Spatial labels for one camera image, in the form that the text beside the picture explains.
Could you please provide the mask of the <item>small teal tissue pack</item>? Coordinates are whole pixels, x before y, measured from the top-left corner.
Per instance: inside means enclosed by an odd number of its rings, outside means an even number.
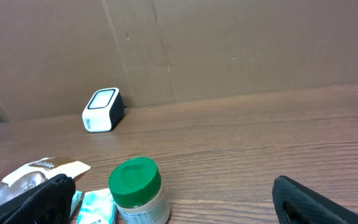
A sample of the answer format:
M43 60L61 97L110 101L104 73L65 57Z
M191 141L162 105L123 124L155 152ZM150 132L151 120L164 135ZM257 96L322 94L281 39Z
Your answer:
M117 207L108 188L86 192L76 224L116 224Z

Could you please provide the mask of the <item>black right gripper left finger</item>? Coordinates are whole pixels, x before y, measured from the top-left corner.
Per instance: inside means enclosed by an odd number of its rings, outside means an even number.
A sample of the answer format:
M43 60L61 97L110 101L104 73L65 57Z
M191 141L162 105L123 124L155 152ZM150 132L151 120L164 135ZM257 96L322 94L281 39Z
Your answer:
M0 224L67 224L75 180L58 174L0 205Z

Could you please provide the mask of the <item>long teal wipes pack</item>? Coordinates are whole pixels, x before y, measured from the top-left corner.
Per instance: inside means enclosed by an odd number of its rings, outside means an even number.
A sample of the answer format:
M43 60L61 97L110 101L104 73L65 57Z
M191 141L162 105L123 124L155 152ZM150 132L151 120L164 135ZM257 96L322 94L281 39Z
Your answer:
M81 196L82 196L82 192L81 191L76 191L72 197L72 200L71 200L71 209L70 209L70 218L72 217L76 207L78 206L79 202L80 202L80 199L81 199Z

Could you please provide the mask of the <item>brown snack pouch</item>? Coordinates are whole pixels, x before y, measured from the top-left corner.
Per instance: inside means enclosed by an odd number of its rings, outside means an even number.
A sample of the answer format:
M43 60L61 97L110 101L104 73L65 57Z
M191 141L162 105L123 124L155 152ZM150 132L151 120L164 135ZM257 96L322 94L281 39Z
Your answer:
M75 178L90 169L91 166L67 157L45 157L26 163L0 181L0 205L58 174Z

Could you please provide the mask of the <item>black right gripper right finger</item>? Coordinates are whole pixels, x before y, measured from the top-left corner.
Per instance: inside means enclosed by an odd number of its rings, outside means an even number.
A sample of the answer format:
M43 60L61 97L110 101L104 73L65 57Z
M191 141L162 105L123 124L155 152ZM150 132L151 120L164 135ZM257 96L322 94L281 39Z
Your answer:
M272 198L279 224L358 223L358 214L285 175L274 180Z

